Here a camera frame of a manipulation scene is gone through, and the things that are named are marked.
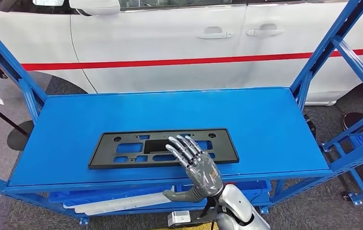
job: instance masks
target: robot finger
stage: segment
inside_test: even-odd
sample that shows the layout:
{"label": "robot finger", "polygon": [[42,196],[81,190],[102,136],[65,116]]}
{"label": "robot finger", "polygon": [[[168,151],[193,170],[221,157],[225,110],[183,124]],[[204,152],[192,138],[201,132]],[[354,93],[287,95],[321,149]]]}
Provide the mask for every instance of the robot finger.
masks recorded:
{"label": "robot finger", "polygon": [[198,146],[197,142],[195,142],[190,136],[186,136],[186,139],[193,145],[197,153],[203,152],[203,150]]}
{"label": "robot finger", "polygon": [[173,146],[168,144],[165,147],[166,147],[167,150],[169,150],[176,157],[176,159],[180,162],[180,164],[185,169],[187,169],[189,167],[189,163],[186,161],[186,159]]}
{"label": "robot finger", "polygon": [[181,135],[177,135],[176,138],[184,145],[186,146],[190,153],[193,155],[193,157],[197,156],[199,152],[197,152],[196,148],[194,147],[194,145],[189,142],[186,138],[184,138]]}
{"label": "robot finger", "polygon": [[186,157],[186,159],[189,162],[191,162],[191,160],[193,159],[192,154],[187,150],[187,148],[183,144],[180,143],[180,141],[178,141],[174,137],[169,137],[169,141],[173,143],[183,153],[183,155]]}

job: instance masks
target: rectangular hole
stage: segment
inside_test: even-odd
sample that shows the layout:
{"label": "rectangular hole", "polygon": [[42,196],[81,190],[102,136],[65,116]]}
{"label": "rectangular hole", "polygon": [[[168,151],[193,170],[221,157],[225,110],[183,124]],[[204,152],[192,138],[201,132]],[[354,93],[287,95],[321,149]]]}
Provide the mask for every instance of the rectangular hole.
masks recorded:
{"label": "rectangular hole", "polygon": [[198,140],[196,142],[202,150],[212,150],[213,149],[213,144],[209,140]]}
{"label": "rectangular hole", "polygon": [[147,156],[137,156],[135,162],[147,162]]}
{"label": "rectangular hole", "polygon": [[176,157],[171,154],[164,154],[164,155],[155,155],[153,156],[152,159],[153,161],[174,161]]}
{"label": "rectangular hole", "polygon": [[141,135],[139,136],[139,139],[141,140],[148,140],[150,138],[150,135]]}
{"label": "rectangular hole", "polygon": [[142,143],[123,143],[117,147],[117,153],[140,152],[143,149]]}
{"label": "rectangular hole", "polygon": [[128,161],[128,157],[116,157],[114,158],[115,163],[124,163]]}
{"label": "rectangular hole", "polygon": [[169,151],[166,149],[166,145],[172,143],[167,140],[147,140],[145,141],[145,150],[144,154],[150,154],[150,153],[168,153]]}

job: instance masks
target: blue shelf top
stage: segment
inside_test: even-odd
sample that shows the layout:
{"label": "blue shelf top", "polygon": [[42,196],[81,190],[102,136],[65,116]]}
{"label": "blue shelf top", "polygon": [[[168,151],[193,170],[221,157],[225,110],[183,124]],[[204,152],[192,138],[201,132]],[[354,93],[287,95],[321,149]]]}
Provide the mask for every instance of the blue shelf top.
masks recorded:
{"label": "blue shelf top", "polygon": [[229,130],[240,162],[218,165],[226,182],[332,173],[288,88],[78,94],[47,98],[7,189],[186,183],[181,166],[88,162],[103,132],[202,128]]}

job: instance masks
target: white plastic part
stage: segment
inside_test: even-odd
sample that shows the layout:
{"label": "white plastic part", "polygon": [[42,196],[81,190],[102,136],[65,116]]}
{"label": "white plastic part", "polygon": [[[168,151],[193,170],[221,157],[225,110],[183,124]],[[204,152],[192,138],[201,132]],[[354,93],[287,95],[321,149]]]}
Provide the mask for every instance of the white plastic part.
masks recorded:
{"label": "white plastic part", "polygon": [[168,215],[168,226],[174,224],[190,223],[192,221],[189,211],[174,211]]}
{"label": "white plastic part", "polygon": [[132,197],[120,198],[115,200],[106,200],[84,205],[66,206],[64,208],[74,208],[76,213],[85,213],[86,215],[97,215],[107,212],[127,210],[137,207],[146,207],[150,205],[159,205],[171,202],[163,193],[154,193],[147,195],[137,195]]}
{"label": "white plastic part", "polygon": [[119,0],[70,0],[70,7],[80,9],[89,15],[104,16],[119,13]]}

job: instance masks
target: black cable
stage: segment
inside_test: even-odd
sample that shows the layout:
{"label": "black cable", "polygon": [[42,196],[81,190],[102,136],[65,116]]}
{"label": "black cable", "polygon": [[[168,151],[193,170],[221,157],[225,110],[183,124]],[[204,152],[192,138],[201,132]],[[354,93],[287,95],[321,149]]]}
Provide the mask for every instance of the black cable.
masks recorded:
{"label": "black cable", "polygon": [[211,222],[211,230],[214,230],[214,220]]}
{"label": "black cable", "polygon": [[250,203],[251,203],[251,204],[252,204],[252,201],[253,201],[254,199],[258,198],[258,197],[262,194],[262,192],[263,192],[263,187],[262,187],[262,185],[259,183],[259,181],[256,181],[256,182],[258,182],[258,184],[261,186],[261,192],[260,192],[257,196],[255,196],[254,198],[252,198],[252,199],[250,200]]}

